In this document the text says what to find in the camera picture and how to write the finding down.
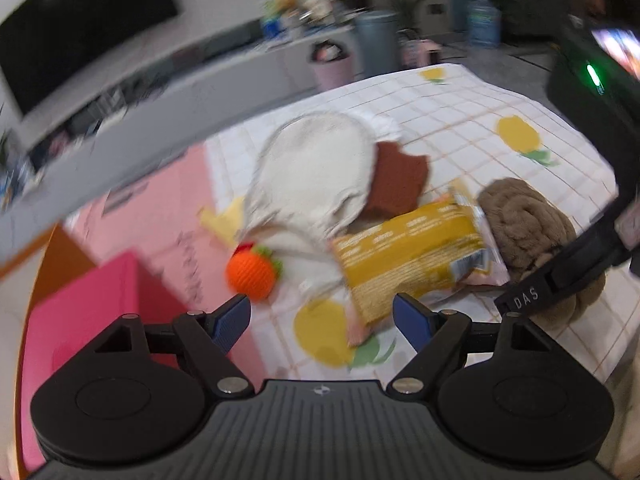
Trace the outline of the orange crochet fruit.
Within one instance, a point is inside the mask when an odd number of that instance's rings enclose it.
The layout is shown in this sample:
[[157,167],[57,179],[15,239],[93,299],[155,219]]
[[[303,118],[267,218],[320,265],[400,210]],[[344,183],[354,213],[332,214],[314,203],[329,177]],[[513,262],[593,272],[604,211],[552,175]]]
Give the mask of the orange crochet fruit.
[[229,287],[253,302],[269,297],[282,272],[282,262],[273,251],[255,243],[239,244],[224,271]]

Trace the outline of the yellow snack package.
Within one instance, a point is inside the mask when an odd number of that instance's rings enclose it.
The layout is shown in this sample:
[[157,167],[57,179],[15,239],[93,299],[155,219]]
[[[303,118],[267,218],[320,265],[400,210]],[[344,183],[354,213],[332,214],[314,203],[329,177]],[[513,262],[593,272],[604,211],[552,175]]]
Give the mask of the yellow snack package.
[[386,322],[396,294],[438,304],[463,287],[510,280],[484,211],[461,179],[413,211],[337,237],[332,252],[352,302],[352,347]]

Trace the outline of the yellow cloth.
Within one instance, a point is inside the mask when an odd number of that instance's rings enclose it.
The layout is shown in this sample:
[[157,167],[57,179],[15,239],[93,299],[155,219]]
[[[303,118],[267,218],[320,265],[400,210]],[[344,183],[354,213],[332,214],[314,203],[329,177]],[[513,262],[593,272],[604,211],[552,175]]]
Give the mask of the yellow cloth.
[[243,223],[243,197],[235,197],[221,212],[202,207],[198,211],[198,222],[217,242],[234,249],[239,241],[239,232]]

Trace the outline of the brown felt piece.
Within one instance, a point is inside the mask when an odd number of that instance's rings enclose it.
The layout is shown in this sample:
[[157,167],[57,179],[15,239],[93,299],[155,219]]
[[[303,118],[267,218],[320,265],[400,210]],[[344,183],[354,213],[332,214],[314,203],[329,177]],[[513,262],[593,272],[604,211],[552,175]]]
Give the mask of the brown felt piece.
[[376,162],[361,220],[386,220],[416,209],[428,176],[427,155],[410,155],[390,141],[376,144]]

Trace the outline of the brown plush toy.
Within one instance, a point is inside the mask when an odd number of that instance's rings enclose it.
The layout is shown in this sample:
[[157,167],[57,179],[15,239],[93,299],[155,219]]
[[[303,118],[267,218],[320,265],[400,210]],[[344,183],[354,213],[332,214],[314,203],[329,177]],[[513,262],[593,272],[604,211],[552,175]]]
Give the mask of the brown plush toy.
[[[500,255],[515,283],[533,274],[576,238],[570,219],[525,181],[492,181],[477,196]],[[533,316],[544,330],[555,333],[579,320],[601,296],[606,276],[600,275],[575,295]]]

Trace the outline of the white round cloth bag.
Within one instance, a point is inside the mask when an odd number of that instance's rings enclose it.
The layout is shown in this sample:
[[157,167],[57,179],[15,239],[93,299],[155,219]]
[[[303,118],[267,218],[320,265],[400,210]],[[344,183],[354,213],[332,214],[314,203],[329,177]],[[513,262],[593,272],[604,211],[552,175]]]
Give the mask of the white round cloth bag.
[[334,236],[366,206],[375,162],[374,131],[355,116],[312,112],[289,120],[256,160],[243,232],[282,226],[313,240]]

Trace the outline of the white tissue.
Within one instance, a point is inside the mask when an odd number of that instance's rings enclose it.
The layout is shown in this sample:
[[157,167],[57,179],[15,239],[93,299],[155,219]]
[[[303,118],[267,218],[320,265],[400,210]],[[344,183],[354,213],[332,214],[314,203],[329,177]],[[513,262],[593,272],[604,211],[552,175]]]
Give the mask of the white tissue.
[[393,118],[361,112],[350,112],[350,114],[370,130],[376,142],[401,143],[404,140],[404,129]]

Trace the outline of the lemon pattern tablecloth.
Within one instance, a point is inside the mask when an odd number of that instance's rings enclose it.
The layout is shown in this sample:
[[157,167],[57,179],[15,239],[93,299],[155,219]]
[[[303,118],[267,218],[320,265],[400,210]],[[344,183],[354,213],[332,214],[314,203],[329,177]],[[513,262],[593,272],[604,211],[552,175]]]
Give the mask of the lemon pattern tablecloth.
[[[222,130],[204,146],[217,208],[250,186],[256,159],[280,125],[311,110],[340,110],[379,119],[399,134],[404,150],[431,159],[422,200],[453,183],[471,192],[500,178],[525,180],[585,229],[615,193],[612,170],[563,119],[521,94],[480,80],[458,64],[408,70],[323,92]],[[234,358],[253,382],[266,378],[390,379],[411,358],[397,330],[383,330],[362,349],[341,350],[329,366],[306,352],[294,322],[306,315],[296,290],[285,287],[252,312]]]

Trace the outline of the water bottle jug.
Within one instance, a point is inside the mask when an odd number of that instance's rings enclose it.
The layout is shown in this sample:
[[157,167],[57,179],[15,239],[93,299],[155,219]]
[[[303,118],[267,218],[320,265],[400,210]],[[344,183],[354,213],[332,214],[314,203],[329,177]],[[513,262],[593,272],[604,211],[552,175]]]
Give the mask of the water bottle jug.
[[475,47],[500,44],[501,13],[491,0],[471,0],[468,9],[469,42]]

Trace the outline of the red Wonderlab box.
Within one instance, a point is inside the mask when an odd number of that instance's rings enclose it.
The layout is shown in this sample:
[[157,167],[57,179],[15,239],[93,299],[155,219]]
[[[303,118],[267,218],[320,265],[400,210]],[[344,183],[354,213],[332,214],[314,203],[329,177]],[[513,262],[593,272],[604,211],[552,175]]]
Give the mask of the red Wonderlab box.
[[40,302],[22,368],[26,469],[146,463],[194,437],[217,403],[253,394],[208,336],[210,312],[190,310],[131,254]]

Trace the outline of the pink small heater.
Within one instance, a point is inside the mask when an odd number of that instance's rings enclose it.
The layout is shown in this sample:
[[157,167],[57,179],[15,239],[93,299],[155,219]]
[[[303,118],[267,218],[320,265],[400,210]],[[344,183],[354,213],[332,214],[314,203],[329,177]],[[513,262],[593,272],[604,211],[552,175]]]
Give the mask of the pink small heater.
[[442,46],[429,39],[407,40],[401,46],[401,62],[406,70],[439,64]]

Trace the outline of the grey trash can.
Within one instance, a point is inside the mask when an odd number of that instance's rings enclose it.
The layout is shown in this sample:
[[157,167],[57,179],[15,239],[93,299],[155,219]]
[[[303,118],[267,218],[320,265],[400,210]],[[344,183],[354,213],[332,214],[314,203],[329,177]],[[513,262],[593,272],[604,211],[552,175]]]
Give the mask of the grey trash can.
[[361,13],[354,25],[364,76],[375,77],[401,69],[398,15],[394,11]]

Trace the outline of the pink waste bin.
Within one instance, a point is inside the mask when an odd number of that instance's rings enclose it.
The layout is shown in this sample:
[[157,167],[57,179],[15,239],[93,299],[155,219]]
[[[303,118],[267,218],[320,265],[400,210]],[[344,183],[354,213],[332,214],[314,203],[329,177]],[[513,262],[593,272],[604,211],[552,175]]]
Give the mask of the pink waste bin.
[[320,91],[340,88],[354,81],[354,66],[349,50],[331,39],[312,45],[309,66]]

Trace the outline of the teddy bear figurine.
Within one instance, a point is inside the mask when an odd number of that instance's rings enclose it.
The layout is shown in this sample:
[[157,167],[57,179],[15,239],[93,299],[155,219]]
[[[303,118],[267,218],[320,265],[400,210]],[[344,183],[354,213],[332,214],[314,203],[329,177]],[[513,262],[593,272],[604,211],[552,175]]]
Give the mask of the teddy bear figurine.
[[292,27],[299,19],[298,0],[273,0],[274,13],[285,27]]

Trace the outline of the black television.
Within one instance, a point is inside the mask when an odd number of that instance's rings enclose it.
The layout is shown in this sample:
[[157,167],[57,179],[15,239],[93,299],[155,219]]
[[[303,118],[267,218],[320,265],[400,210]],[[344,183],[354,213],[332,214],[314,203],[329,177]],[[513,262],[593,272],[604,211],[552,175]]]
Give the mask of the black television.
[[179,14],[175,0],[26,0],[1,23],[1,71],[26,115],[105,52]]

